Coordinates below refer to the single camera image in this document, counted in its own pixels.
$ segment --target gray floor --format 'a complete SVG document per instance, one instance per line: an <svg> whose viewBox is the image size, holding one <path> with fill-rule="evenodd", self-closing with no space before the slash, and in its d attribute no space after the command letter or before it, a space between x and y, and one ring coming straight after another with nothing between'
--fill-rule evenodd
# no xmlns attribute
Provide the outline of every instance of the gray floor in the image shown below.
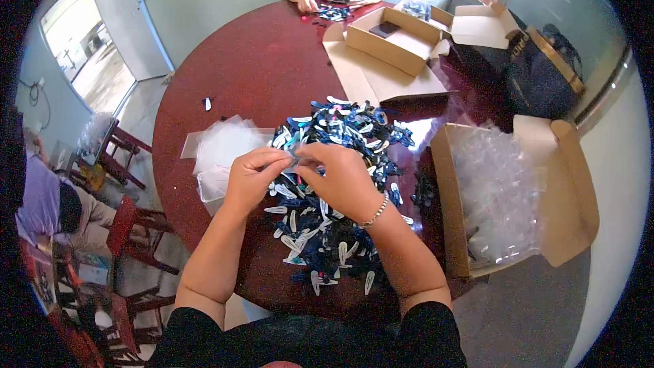
<svg viewBox="0 0 654 368"><path fill-rule="evenodd" d="M73 80L73 87L93 111L115 111L134 84L116 46L100 47Z"/></svg>
<svg viewBox="0 0 654 368"><path fill-rule="evenodd" d="M165 91L162 78L139 83L119 115L120 127L151 144L154 120ZM147 186L145 191L128 184L107 189L116 204L122 193L138 199L137 205L161 209L148 153L133 159L130 171ZM161 242L156 257L183 268L189 253L175 237ZM529 258L490 276L488 283L454 301L454 316L461 334L461 346L470 367L557 367L563 366L574 343L588 288L590 250L558 268L541 256ZM120 289L128 295L158 284L161 293L175 292L178 277L136 262L127 261L120 277ZM226 328L258 320L269 313L233 296L228 302ZM140 315L137 324L154 324L151 316ZM153 348L144 349L148 356Z"/></svg>

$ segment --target pile of hair clips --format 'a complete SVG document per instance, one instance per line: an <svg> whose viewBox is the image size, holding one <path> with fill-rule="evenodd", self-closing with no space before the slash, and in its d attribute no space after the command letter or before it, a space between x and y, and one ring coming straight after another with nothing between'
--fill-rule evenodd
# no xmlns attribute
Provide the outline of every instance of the pile of hair clips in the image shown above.
<svg viewBox="0 0 654 368"><path fill-rule="evenodd" d="M330 96L327 104L311 102L310 117L288 118L275 131L270 146L293 155L299 146L313 142L352 148L361 155L378 190L386 193L395 206L400 206L403 200L397 184L391 183L390 191L386 191L388 176L402 174L388 158L387 148L394 143L414 145L411 135L405 123L389 124L386 114L367 101L359 106ZM316 171L324 175L324 168ZM342 276L359 279L365 276L365 295L375 282L387 282L368 233L330 208L292 172L292 167L270 184L269 193L279 198L277 206L265 210L279 219L274 221L274 237L290 249L284 262L303 267L291 277L292 281L302 283L303 288L310 284L316 295L320 295L321 286L338 284ZM413 224L410 217L404 219Z"/></svg>
<svg viewBox="0 0 654 368"><path fill-rule="evenodd" d="M318 16L329 21L342 21L351 17L349 7L338 7L321 3L318 5Z"/></svg>

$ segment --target silver bracelet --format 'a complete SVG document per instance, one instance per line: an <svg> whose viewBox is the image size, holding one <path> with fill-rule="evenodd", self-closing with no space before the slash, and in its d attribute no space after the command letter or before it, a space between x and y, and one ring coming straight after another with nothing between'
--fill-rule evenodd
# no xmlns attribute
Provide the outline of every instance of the silver bracelet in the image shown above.
<svg viewBox="0 0 654 368"><path fill-rule="evenodd" d="M388 205L388 195L384 196L384 202L381 204L381 207L379 208L377 213L375 213L375 216L371 220L365 221L364 223L361 224L361 229L367 229L368 227L371 227L372 224L375 223L375 220L377 220L379 215L381 215L381 212L384 212L384 209L386 209L386 205Z"/></svg>

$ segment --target open cardboard box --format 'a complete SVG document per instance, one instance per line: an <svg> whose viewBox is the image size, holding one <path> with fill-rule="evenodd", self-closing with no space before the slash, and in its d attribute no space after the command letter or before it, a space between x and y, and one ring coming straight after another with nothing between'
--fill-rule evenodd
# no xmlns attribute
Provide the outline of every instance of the open cardboard box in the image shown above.
<svg viewBox="0 0 654 368"><path fill-rule="evenodd" d="M400 29L386 38L368 31L385 21ZM415 77L440 39L441 32L436 27L405 12L382 7L350 23L345 43Z"/></svg>
<svg viewBox="0 0 654 368"><path fill-rule="evenodd" d="M477 278L516 264L469 267L464 213L450 145L470 131L473 129L467 125L447 123L431 141L445 229L446 272L459 278ZM577 130L566 121L516 115L513 131L537 170L543 168L546 174L539 201L544 225L540 251L552 266L560 266L593 243L600 223Z"/></svg>
<svg viewBox="0 0 654 368"><path fill-rule="evenodd" d="M457 6L454 14L432 6L429 24L451 37L456 44L508 49L519 31L509 9L499 3Z"/></svg>
<svg viewBox="0 0 654 368"><path fill-rule="evenodd" d="M323 36L323 46L349 101L359 104L370 101L372 106L378 107L380 102L391 98L448 95L449 92L424 61L421 61L420 73L415 77L411 76L385 61L347 45L343 29L343 23L329 26Z"/></svg>

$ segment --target gold trim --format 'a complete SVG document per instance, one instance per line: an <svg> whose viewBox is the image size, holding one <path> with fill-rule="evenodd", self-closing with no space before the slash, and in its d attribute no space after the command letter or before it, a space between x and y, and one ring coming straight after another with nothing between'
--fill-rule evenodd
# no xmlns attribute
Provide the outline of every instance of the gold trim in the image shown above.
<svg viewBox="0 0 654 368"><path fill-rule="evenodd" d="M577 95L582 95L585 88L581 79L577 77L572 67L561 57L559 53L551 46L551 44L540 35L540 33L533 26L527 28L527 33L531 40L534 41L535 45L538 46L540 51L542 51L547 58L554 64L554 66L560 71L563 77L568 81L572 87L572 91Z"/></svg>

